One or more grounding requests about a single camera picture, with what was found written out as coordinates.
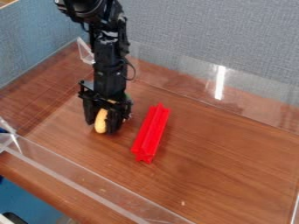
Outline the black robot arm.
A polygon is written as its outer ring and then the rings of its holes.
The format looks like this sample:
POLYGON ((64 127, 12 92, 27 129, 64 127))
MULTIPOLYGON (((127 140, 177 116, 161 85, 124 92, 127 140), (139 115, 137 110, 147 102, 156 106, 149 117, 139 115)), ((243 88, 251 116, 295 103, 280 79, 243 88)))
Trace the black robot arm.
POLYGON ((93 53, 93 80, 83 80, 79 98, 83 100, 87 124, 99 133, 113 134, 131 116, 132 100, 127 96, 127 17, 117 0, 53 0, 59 11, 80 24, 88 33, 93 53))

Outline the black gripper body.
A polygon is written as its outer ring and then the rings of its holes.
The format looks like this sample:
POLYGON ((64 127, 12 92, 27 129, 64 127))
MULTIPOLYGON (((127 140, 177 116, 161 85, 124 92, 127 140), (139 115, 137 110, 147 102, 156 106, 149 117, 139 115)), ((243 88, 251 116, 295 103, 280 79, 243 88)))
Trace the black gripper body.
POLYGON ((101 109, 115 109, 124 119, 131 117, 132 99, 125 92, 115 96, 104 97, 93 90, 93 82, 81 80, 79 82, 79 98, 83 100, 83 110, 87 119, 95 119, 101 109))

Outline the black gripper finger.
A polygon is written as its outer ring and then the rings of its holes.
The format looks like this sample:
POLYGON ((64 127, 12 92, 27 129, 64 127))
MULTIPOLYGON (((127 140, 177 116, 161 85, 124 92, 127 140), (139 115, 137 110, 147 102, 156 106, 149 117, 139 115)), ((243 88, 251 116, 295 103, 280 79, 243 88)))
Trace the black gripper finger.
POLYGON ((119 131, 124 120, 125 120, 125 118, 123 115, 123 111, 119 108, 111 108, 107 111, 105 123, 107 123, 107 133, 108 134, 113 134, 119 131))
POLYGON ((92 98, 84 98, 83 108, 84 108, 85 122, 88 125, 91 125, 96 121, 96 116, 99 112, 97 102, 92 98))

